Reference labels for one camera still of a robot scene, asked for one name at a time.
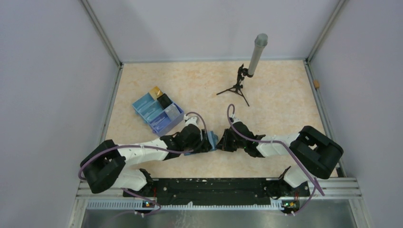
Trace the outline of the blue leather card holder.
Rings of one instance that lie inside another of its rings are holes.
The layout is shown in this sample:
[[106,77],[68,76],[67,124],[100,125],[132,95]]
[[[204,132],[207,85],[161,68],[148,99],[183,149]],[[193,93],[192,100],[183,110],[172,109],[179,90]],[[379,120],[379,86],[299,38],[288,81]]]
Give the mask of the blue leather card holder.
[[197,150],[195,149],[193,152],[185,153],[185,156],[217,150],[218,136],[214,134],[213,131],[205,131],[204,129],[202,129],[202,135],[203,144],[198,147]]

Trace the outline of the blue compartment organizer tray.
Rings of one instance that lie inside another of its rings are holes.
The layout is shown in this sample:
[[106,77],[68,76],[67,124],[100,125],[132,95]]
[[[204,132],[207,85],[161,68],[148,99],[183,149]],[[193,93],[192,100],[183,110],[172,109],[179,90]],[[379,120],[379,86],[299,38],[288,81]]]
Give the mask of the blue compartment organizer tray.
[[154,100],[149,92],[132,103],[135,113],[142,118],[152,132],[161,137],[166,135],[184,119],[184,111],[172,100],[181,114],[173,121],[167,116],[157,100]]

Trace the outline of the black credit card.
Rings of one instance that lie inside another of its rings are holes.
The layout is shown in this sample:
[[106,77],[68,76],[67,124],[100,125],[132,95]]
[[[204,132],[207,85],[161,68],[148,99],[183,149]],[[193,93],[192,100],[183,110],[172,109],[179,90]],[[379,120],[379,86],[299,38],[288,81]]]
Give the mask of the black credit card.
[[173,103],[167,94],[162,94],[161,96],[159,96],[157,98],[157,101],[163,110]]

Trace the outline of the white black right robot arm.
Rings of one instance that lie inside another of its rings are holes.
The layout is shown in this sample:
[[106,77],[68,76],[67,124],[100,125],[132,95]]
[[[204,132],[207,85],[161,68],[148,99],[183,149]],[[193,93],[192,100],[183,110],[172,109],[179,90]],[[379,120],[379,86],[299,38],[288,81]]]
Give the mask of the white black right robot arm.
[[330,178],[344,153],[339,144],[309,125],[298,133],[270,136],[254,134],[238,118],[230,118],[229,121],[230,127],[225,129],[217,144],[218,149],[226,152],[243,149],[254,158],[290,155],[296,165],[280,177],[279,191],[291,196],[298,186],[309,181],[324,195],[317,180]]

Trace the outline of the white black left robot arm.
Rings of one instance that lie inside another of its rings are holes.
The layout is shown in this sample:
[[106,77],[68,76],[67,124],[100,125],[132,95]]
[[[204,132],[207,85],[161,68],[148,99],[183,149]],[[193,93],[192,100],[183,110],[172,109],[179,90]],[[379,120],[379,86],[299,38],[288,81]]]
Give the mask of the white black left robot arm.
[[144,143],[121,145],[105,140],[80,163],[78,177],[93,194],[120,188],[147,196],[154,181],[145,169],[133,170],[132,166],[215,150],[218,137],[200,127],[200,120],[198,116],[187,117],[181,131]]

